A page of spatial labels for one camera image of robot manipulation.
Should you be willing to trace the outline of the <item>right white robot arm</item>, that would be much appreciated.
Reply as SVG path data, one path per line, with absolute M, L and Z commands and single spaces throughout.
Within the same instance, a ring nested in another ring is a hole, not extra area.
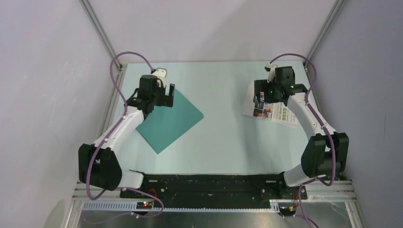
M 289 198 L 295 187 L 313 181 L 331 186 L 337 174 L 346 167 L 349 138 L 339 133 L 309 101 L 309 90 L 304 84 L 297 84 L 291 66 L 277 66 L 268 63 L 265 70 L 267 79 L 254 81 L 254 102 L 282 103 L 302 125 L 308 143 L 298 166 L 282 174 L 283 181 L 276 185 L 276 192 L 282 198 Z

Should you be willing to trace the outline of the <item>teal green folder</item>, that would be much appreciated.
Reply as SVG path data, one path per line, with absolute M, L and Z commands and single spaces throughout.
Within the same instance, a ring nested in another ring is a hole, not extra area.
M 155 107 L 136 129 L 154 152 L 160 154 L 203 118 L 203 113 L 175 89 L 173 107 Z

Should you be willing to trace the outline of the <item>printed paper file top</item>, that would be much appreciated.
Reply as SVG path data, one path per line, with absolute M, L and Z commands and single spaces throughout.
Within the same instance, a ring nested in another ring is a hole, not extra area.
M 241 113 L 245 116 L 271 120 L 274 123 L 290 128 L 296 128 L 299 124 L 296 116 L 283 103 L 268 104 L 259 103 L 259 109 L 254 108 L 254 83 L 250 83 L 247 88 L 246 97 L 242 105 Z

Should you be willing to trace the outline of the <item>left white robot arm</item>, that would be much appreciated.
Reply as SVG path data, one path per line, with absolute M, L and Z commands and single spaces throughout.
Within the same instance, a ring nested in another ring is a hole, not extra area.
M 147 118 L 155 106 L 173 106 L 174 84 L 166 84 L 167 71 L 157 68 L 143 75 L 139 87 L 126 100 L 118 120 L 92 144 L 78 149 L 79 180 L 83 183 L 113 191 L 129 187 L 139 198 L 149 194 L 150 185 L 139 171 L 123 170 L 118 153 L 128 136 Z

